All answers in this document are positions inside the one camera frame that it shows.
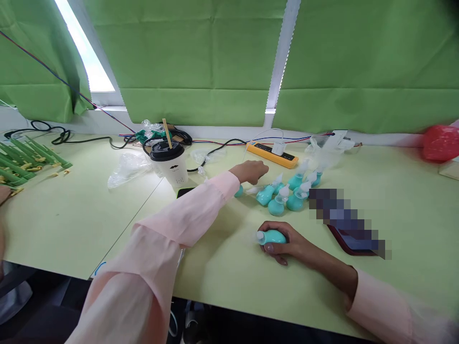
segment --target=table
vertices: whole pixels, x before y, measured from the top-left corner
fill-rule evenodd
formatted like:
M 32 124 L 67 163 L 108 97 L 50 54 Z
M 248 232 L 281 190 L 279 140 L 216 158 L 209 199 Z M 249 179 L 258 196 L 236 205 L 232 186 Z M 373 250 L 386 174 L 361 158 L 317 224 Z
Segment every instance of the table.
M 200 144 L 187 149 L 214 149 Z M 289 144 L 287 152 L 302 157 L 304 144 Z M 243 147 L 227 147 L 227 156 L 206 164 L 210 177 L 240 163 Z M 247 153 L 246 159 L 260 157 Z M 284 173 L 286 182 L 294 172 L 262 159 L 270 171 L 260 184 Z M 188 168 L 196 163 L 188 158 Z M 191 186 L 201 184 L 197 173 Z M 456 253 L 459 245 L 459 183 L 437 173 L 437 166 L 423 162 L 418 150 L 364 146 L 356 154 L 345 154 L 340 164 L 326 170 L 322 188 L 344 189 L 359 217 L 371 219 L 379 239 L 388 240 L 392 259 L 347 255 L 312 210 L 286 211 L 271 216 L 253 196 L 233 198 L 220 211 L 201 240 L 185 253 L 179 267 L 174 296 L 237 311 L 316 327 L 356 337 L 374 339 L 346 317 L 342 294 L 325 278 L 293 259 L 288 267 L 264 255 L 254 233 L 265 220 L 289 222 L 296 230 L 328 253 L 455 315 L 459 295 Z M 129 240 L 133 224 L 159 211 L 175 199 L 174 190 L 163 179 L 104 260 L 112 259 Z
M 36 141 L 51 147 L 57 136 L 41 135 Z M 100 135 L 76 134 L 71 140 L 95 137 Z M 113 139 L 115 145 L 123 144 L 122 138 Z M 73 167 L 67 175 L 49 177 L 61 168 L 46 165 L 22 185 L 24 191 L 0 207 L 5 259 L 87 280 L 161 181 L 149 173 L 107 188 L 119 157 L 139 149 L 128 147 L 112 149 L 108 140 L 53 146 Z

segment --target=white wall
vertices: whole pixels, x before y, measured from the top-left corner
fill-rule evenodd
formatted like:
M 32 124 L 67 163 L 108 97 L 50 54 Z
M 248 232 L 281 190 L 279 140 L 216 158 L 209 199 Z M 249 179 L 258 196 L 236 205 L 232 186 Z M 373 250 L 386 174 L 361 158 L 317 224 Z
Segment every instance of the white wall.
M 131 127 L 135 131 L 141 129 L 140 124 L 132 123 L 125 107 L 105 107 L 111 115 Z M 266 114 L 263 127 L 195 127 L 177 126 L 186 131 L 191 137 L 206 139 L 241 139 L 250 140 L 260 131 L 271 128 L 273 114 Z M 100 110 L 88 110 L 82 116 L 74 116 L 71 123 L 61 124 L 49 122 L 52 126 L 62 126 L 76 133 L 82 134 L 129 134 L 129 130 L 120 123 L 114 121 Z M 0 107 L 0 132 L 30 127 L 27 121 L 18 111 L 7 107 Z M 267 132 L 265 136 L 279 136 L 275 130 Z M 300 131 L 284 131 L 285 137 L 299 138 L 309 136 L 311 133 Z M 362 134 L 349 131 L 347 136 L 355 142 L 362 142 L 364 145 L 400 146 L 400 147 L 421 147 L 420 134 Z

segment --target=pink sleeve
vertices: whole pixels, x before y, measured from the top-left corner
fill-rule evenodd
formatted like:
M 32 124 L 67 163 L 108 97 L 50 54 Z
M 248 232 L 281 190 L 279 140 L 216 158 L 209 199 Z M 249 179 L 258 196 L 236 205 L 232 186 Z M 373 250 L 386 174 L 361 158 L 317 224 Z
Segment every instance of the pink sleeve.
M 385 343 L 448 343 L 456 325 L 413 297 L 356 269 L 359 282 L 348 316 Z
M 68 342 L 89 343 L 97 339 L 107 343 L 165 343 L 180 245 L 193 246 L 238 189 L 236 176 L 224 172 L 175 200 L 160 213 L 136 223 L 124 250 L 107 263 L 92 282 L 80 321 Z M 125 276 L 122 281 L 115 280 L 119 275 Z M 146 313 L 143 308 L 132 307 L 132 294 L 127 292 L 127 287 L 133 288 L 133 280 L 140 297 L 145 293 L 151 296 L 151 306 Z M 110 337 L 101 335 L 101 327 L 90 326 L 92 320 L 88 322 L 88 319 L 104 319 L 105 328 L 115 333 Z M 130 328 L 130 341 L 121 333 L 126 328 L 119 325 L 120 319 L 136 319 L 136 325 Z

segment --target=black cable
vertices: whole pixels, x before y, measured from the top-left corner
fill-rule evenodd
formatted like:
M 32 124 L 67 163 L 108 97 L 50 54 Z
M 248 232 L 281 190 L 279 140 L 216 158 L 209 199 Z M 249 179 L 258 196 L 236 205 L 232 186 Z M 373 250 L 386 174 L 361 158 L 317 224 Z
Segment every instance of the black cable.
M 150 142 L 151 140 L 157 140 L 157 139 L 151 138 L 151 139 L 145 140 L 145 142 L 142 144 L 142 149 L 145 152 L 145 154 L 148 155 L 148 156 L 150 156 L 150 154 L 145 149 L 145 145 L 147 144 L 147 142 Z M 225 143 L 223 143 L 220 147 L 215 148 L 214 150 L 211 150 L 209 153 L 206 154 L 206 156 L 208 156 L 209 154 L 212 154 L 215 151 L 218 151 L 219 149 L 222 149 L 223 147 L 225 147 L 228 143 L 230 143 L 232 141 L 239 141 L 239 142 L 242 142 L 244 145 L 246 144 L 245 141 L 242 141 L 240 139 L 231 139 L 231 140 L 226 141 Z M 204 159 L 204 161 L 202 162 L 201 166 L 204 166 L 205 164 L 206 164 L 206 160 Z M 187 172 L 196 172 L 196 171 L 197 171 L 197 168 L 192 169 L 192 170 L 187 170 Z
M 45 124 L 46 126 L 48 126 L 48 128 L 46 128 L 46 129 L 39 129 L 39 128 L 37 128 L 37 127 L 35 126 L 35 123 L 42 123 L 42 124 Z M 50 131 L 53 130 L 53 129 L 61 129 L 62 132 L 59 134 L 59 137 L 58 137 L 57 139 L 51 141 L 51 143 L 52 143 L 53 145 L 55 145 L 55 146 L 60 145 L 60 144 L 63 144 L 63 143 L 84 143 L 84 142 L 91 142 L 91 141 L 96 141 L 96 140 L 109 139 L 110 146 L 112 146 L 112 147 L 115 148 L 115 149 L 123 149 L 124 147 L 127 146 L 128 143 L 132 143 L 132 142 L 135 142 L 135 141 L 137 140 L 137 139 L 135 138 L 135 134 L 133 134 L 133 135 L 131 135 L 130 137 L 128 137 L 127 140 L 126 140 L 126 139 L 124 140 L 124 145 L 122 145 L 121 147 L 115 146 L 115 145 L 113 144 L 113 138 L 111 138 L 110 136 L 104 136 L 104 137 L 100 137 L 100 138 L 89 139 L 89 140 L 83 140 L 83 141 L 69 141 L 69 138 L 70 138 L 70 135 L 71 135 L 71 131 L 65 129 L 64 127 L 60 127 L 60 126 L 51 127 L 48 123 L 43 122 L 43 121 L 40 121 L 40 120 L 33 120 L 33 121 L 30 122 L 30 125 L 32 126 L 33 129 L 26 128 L 26 129 L 13 130 L 13 131 L 10 131 L 10 132 L 5 133 L 4 136 L 5 136 L 7 139 L 11 139 L 11 136 L 12 136 L 14 133 L 17 133 L 17 132 L 20 132 L 20 131 L 44 131 L 44 132 L 50 132 Z
M 222 149 L 223 147 L 225 147 L 228 143 L 232 142 L 232 141 L 239 141 L 239 142 L 242 142 L 244 145 L 246 144 L 245 141 L 242 141 L 240 139 L 231 139 L 229 141 L 226 141 L 224 144 L 222 144 L 220 147 L 218 148 L 215 148 L 214 150 L 211 150 L 209 153 L 206 154 L 206 156 L 208 156 L 209 154 L 212 154 L 213 152 L 215 151 L 218 151 L 219 149 Z M 204 159 L 204 161 L 202 162 L 201 166 L 204 166 L 206 164 L 206 159 Z M 196 172 L 197 171 L 197 168 L 195 169 L 192 169 L 192 170 L 187 170 L 188 172 Z
M 173 136 L 178 136 L 178 137 L 183 138 L 183 141 L 180 142 L 181 144 L 185 146 L 191 146 L 191 144 L 193 143 L 193 138 L 186 131 L 183 131 L 177 128 L 169 129 L 169 131 L 171 132 Z

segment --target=red phone case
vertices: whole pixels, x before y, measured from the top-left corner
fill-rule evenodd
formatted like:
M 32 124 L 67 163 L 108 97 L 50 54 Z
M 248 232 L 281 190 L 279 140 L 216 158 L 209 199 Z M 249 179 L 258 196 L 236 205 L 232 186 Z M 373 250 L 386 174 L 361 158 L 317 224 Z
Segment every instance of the red phone case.
M 344 252 L 346 252 L 348 255 L 351 256 L 377 256 L 376 253 L 370 250 L 365 250 L 365 251 L 353 251 L 349 248 L 348 245 L 346 245 L 346 242 L 344 239 L 341 237 L 341 235 L 338 233 L 338 230 L 330 225 L 327 225 L 327 227 L 330 229 L 331 233 L 335 237 L 336 241 L 338 241 L 338 244 L 341 246 Z

